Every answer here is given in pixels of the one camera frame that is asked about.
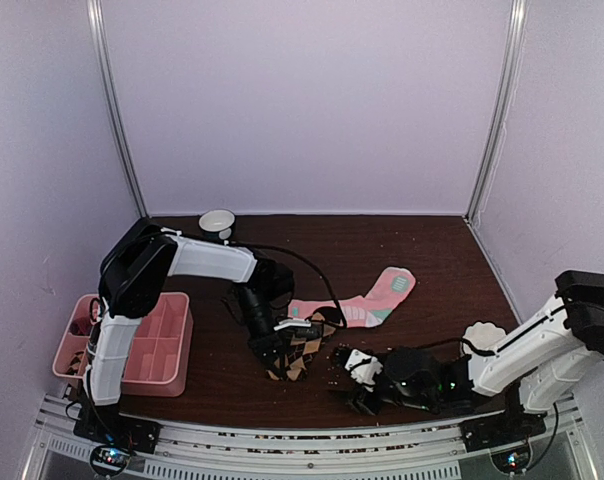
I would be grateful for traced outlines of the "brown beige argyle sock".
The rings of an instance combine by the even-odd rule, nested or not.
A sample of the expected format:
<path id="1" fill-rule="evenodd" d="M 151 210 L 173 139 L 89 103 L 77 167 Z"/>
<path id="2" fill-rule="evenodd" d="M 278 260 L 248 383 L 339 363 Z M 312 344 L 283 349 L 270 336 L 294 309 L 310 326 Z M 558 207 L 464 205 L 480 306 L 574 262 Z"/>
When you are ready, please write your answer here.
<path id="1" fill-rule="evenodd" d="M 298 329 L 296 333 L 286 334 L 290 339 L 290 349 L 286 354 L 291 369 L 292 381 L 303 381 L 309 373 L 309 367 L 334 334 L 345 326 L 342 315 L 335 306 L 317 308 L 309 317 L 310 329 Z"/>

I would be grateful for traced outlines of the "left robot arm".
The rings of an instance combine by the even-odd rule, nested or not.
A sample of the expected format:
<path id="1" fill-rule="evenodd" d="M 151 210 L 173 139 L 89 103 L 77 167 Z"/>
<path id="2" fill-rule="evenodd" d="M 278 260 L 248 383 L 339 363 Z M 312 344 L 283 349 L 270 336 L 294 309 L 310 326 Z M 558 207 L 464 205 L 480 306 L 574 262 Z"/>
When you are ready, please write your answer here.
<path id="1" fill-rule="evenodd" d="M 293 273 L 258 247 L 190 238 L 139 220 L 103 259 L 99 273 L 84 375 L 84 389 L 96 407 L 85 422 L 105 444 L 125 436 L 124 419 L 107 406 L 121 397 L 125 365 L 143 318 L 171 286 L 186 287 L 190 297 L 197 295 L 197 287 L 213 294 L 229 286 L 258 360 L 266 368 L 279 368 L 286 355 L 271 304 L 291 290 Z"/>

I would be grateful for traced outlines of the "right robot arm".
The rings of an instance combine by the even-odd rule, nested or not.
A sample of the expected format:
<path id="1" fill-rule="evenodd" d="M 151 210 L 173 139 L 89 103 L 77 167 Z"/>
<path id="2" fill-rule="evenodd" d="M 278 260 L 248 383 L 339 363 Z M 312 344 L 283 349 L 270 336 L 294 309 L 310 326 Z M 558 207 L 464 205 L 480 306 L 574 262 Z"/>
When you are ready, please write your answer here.
<path id="1" fill-rule="evenodd" d="M 355 411 L 385 404 L 430 414 L 463 415 L 513 388 L 516 403 L 495 419 L 501 440 L 517 440 L 590 366 L 604 360 L 604 274 L 562 272 L 556 291 L 525 323 L 506 332 L 477 322 L 455 339 L 458 358 L 440 361 L 434 344 L 382 353 L 339 346 L 332 363 L 353 382 L 344 393 Z"/>

